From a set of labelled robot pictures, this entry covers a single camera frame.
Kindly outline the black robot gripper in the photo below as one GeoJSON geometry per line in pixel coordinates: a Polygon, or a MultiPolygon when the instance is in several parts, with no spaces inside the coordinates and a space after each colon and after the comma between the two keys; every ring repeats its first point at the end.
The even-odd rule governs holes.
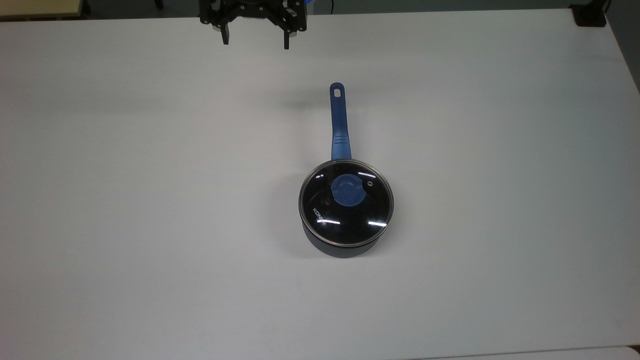
{"type": "Polygon", "coordinates": [[[274,24],[282,29],[283,47],[290,48],[290,39],[307,30],[307,8],[290,6],[288,0],[210,0],[209,9],[199,10],[199,20],[218,31],[224,45],[230,44],[229,23],[234,16],[266,19],[274,16],[274,24]]]}

